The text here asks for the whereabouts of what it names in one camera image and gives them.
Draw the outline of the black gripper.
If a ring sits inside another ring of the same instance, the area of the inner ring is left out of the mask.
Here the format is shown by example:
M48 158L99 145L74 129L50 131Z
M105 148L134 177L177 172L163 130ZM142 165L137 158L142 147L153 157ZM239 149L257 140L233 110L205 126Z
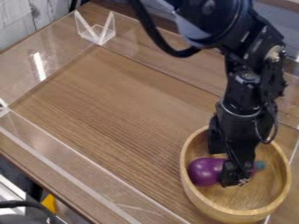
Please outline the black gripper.
M259 144L270 144L277 137L277 104L267 103L245 114L234 111L221 100L217 112L210 119L209 149L210 154L226 153L226 160L219 175L223 187L243 186L250 181Z

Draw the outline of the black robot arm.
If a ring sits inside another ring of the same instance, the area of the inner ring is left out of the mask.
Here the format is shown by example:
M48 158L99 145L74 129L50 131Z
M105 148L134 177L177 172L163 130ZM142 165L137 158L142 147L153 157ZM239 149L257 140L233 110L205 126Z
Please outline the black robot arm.
M163 0L173 7L179 33L190 47L177 50L165 40L141 0L129 0L158 47L178 58L217 48L225 55L227 87L210 119L209 149L229 155L219 183L249 182L257 147L278 132L277 98L285 95L285 36L257 12L253 0Z

